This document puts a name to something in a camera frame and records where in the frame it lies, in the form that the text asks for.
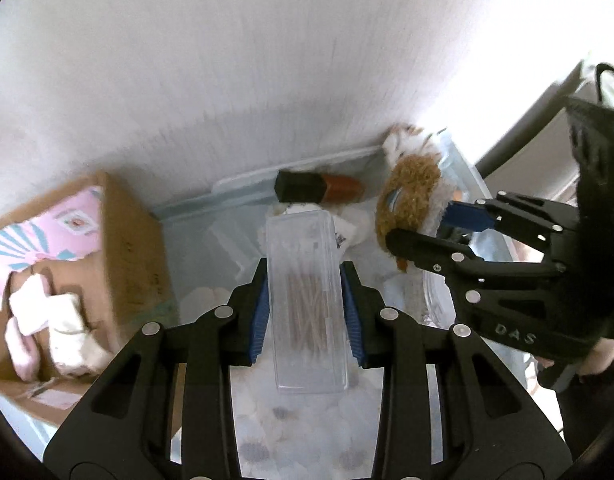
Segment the person's right hand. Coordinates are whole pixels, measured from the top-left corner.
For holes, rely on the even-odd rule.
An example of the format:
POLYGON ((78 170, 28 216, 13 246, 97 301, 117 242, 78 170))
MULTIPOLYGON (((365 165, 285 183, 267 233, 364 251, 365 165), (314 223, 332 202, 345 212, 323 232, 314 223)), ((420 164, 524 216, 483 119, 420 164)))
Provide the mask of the person's right hand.
POLYGON ((588 355, 573 366, 580 376, 598 376, 614 371, 614 339, 600 338, 588 355))

